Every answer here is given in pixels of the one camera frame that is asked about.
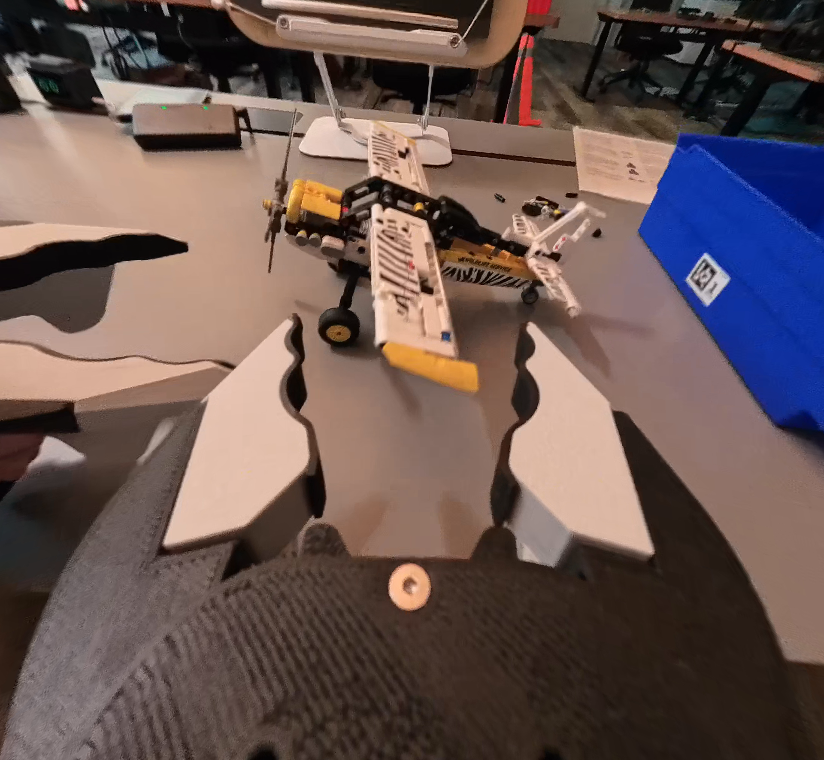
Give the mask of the grey flat device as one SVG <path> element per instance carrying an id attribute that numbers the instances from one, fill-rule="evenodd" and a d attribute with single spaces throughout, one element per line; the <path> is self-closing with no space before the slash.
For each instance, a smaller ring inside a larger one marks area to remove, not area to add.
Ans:
<path id="1" fill-rule="evenodd" d="M 120 124 L 130 124 L 134 112 L 141 106 L 202 106 L 210 102 L 211 92 L 200 88 L 152 89 L 143 87 L 131 95 L 104 95 L 101 104 L 108 115 Z"/>

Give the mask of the black portable power station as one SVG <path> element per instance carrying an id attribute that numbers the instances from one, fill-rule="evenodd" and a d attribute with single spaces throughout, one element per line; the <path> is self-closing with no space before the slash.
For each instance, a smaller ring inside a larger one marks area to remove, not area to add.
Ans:
<path id="1" fill-rule="evenodd" d="M 105 102 L 91 68 L 68 58 L 44 56 L 27 64 L 27 73 L 52 106 L 95 109 Z"/>

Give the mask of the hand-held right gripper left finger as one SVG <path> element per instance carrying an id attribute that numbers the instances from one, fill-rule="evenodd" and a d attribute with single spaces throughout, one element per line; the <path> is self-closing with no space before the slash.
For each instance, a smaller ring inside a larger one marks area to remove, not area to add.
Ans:
<path id="1" fill-rule="evenodd" d="M 314 518 L 325 487 L 314 427 L 302 414 L 303 323 L 289 316 L 205 398 L 163 549 L 227 541 L 280 553 Z"/>

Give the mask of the black slim device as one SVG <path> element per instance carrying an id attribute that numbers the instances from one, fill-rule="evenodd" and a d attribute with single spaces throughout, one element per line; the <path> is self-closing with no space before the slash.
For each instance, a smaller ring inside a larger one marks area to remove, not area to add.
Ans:
<path id="1" fill-rule="evenodd" d="M 298 109 L 245 108 L 246 126 L 252 134 L 289 136 L 303 118 Z"/>

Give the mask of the blue plastic bin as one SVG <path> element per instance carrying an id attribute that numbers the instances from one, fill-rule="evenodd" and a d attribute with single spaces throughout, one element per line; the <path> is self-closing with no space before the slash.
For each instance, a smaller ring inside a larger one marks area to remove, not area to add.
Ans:
<path id="1" fill-rule="evenodd" d="M 639 226 L 771 421 L 823 430 L 823 150 L 682 134 Z"/>

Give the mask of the cluster of small lego pieces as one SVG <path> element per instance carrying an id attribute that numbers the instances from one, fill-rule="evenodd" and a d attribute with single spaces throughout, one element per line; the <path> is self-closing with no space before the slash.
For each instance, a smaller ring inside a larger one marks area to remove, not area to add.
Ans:
<path id="1" fill-rule="evenodd" d="M 606 214 L 601 210 L 593 207 L 587 202 L 582 201 L 578 192 L 568 192 L 565 195 L 566 204 L 556 202 L 544 196 L 537 195 L 532 199 L 527 200 L 521 206 L 520 213 L 512 215 L 511 224 L 500 235 L 500 238 L 505 240 L 515 240 L 521 243 L 529 243 L 532 238 L 536 237 L 540 232 L 536 226 L 536 220 L 545 220 L 548 222 L 558 222 L 568 216 L 572 210 L 578 205 L 586 206 L 585 213 L 582 216 L 580 224 L 588 221 L 592 224 L 590 231 L 593 238 L 600 238 L 603 230 L 600 227 L 599 220 L 606 217 Z"/>

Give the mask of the printed paper sheet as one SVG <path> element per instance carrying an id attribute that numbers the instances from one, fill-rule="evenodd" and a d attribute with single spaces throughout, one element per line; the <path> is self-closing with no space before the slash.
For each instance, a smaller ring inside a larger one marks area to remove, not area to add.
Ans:
<path id="1" fill-rule="evenodd" d="M 580 127 L 572 134 L 579 192 L 651 204 L 674 145 Z"/>

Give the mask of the orange traffic cone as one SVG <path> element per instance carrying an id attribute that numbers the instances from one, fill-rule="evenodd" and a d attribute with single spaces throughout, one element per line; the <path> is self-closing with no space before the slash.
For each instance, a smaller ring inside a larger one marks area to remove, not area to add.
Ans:
<path id="1" fill-rule="evenodd" d="M 533 67 L 536 36 L 541 28 L 524 28 L 518 45 L 512 48 L 503 70 L 496 118 L 500 124 L 521 127 L 541 127 L 541 120 L 533 116 Z"/>

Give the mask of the yellow white lego airplane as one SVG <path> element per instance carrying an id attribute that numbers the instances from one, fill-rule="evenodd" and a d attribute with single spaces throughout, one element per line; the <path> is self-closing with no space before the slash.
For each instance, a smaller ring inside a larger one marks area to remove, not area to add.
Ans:
<path id="1" fill-rule="evenodd" d="M 562 250 L 592 228 L 578 204 L 529 243 L 500 238 L 456 200 L 435 197 L 416 141 L 382 122 L 367 122 L 367 176 L 340 190 L 310 179 L 286 178 L 288 157 L 266 198 L 264 239 L 273 248 L 283 233 L 294 246 L 346 276 L 336 307 L 318 320 L 321 339 L 333 347 L 354 344 L 361 325 L 351 310 L 354 292 L 369 280 L 374 344 L 394 368 L 460 392 L 476 393 L 479 372 L 459 358 L 443 281 L 520 291 L 533 304 L 540 289 L 567 316 L 581 312 L 563 277 Z"/>

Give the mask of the wooden office desk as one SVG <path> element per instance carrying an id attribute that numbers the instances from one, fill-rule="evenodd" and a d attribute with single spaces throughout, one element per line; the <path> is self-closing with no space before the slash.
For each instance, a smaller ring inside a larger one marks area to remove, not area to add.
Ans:
<path id="1" fill-rule="evenodd" d="M 652 22 L 663 27 L 670 27 L 675 30 L 677 39 L 702 45 L 695 66 L 677 93 L 676 102 L 678 104 L 690 95 L 698 72 L 710 51 L 718 51 L 718 64 L 712 69 L 704 89 L 691 105 L 694 112 L 704 107 L 710 91 L 729 61 L 735 60 L 751 66 L 754 71 L 752 82 L 721 128 L 722 136 L 735 137 L 741 133 L 755 115 L 771 85 L 780 82 L 802 82 L 817 86 L 823 84 L 822 61 L 795 58 L 778 51 L 764 49 L 762 46 L 751 46 L 746 43 L 746 40 L 755 39 L 764 33 L 782 33 L 785 27 L 782 22 L 747 21 L 734 16 L 725 16 L 721 20 L 685 19 L 673 13 L 642 15 L 632 10 L 621 11 L 608 8 L 599 9 L 597 17 L 602 27 L 579 91 L 583 99 L 588 97 L 613 25 L 623 25 L 626 22 Z"/>

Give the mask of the black office chair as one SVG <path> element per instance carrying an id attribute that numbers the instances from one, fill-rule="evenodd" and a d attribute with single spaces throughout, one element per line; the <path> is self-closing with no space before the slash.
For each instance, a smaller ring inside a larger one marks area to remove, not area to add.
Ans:
<path id="1" fill-rule="evenodd" d="M 673 0 L 633 0 L 631 10 L 642 15 L 668 13 Z M 603 76 L 598 91 L 604 94 L 608 88 L 626 82 L 639 93 L 654 92 L 660 95 L 663 85 L 649 73 L 650 65 L 670 54 L 680 52 L 683 45 L 674 33 L 666 33 L 663 26 L 652 22 L 626 22 L 620 28 L 614 43 L 615 49 L 626 56 L 629 66 L 616 73 Z"/>

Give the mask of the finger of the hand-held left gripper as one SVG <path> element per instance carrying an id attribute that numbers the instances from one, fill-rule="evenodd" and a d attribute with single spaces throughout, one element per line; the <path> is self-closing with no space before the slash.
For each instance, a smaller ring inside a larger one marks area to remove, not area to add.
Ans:
<path id="1" fill-rule="evenodd" d="M 2 434 L 81 433 L 140 409 L 175 414 L 201 402 L 233 370 L 230 363 L 211 360 L 75 358 L 4 341 Z"/>
<path id="2" fill-rule="evenodd" d="M 25 288 L 54 274 L 112 267 L 188 252 L 186 242 L 152 231 L 46 222 L 1 227 L 1 290 Z"/>

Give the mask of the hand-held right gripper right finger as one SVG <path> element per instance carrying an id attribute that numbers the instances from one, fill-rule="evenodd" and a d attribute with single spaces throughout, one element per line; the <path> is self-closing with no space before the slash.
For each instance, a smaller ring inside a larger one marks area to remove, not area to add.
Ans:
<path id="1" fill-rule="evenodd" d="M 654 543 L 610 402 L 535 324 L 520 330 L 515 365 L 494 524 L 539 565 L 565 565 L 581 547 L 648 563 Z"/>

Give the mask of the black flat power box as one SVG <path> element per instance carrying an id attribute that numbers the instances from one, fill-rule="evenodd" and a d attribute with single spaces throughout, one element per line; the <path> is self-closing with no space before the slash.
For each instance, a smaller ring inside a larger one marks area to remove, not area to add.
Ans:
<path id="1" fill-rule="evenodd" d="M 223 104 L 138 104 L 132 109 L 132 136 L 146 152 L 237 150 L 240 118 Z"/>

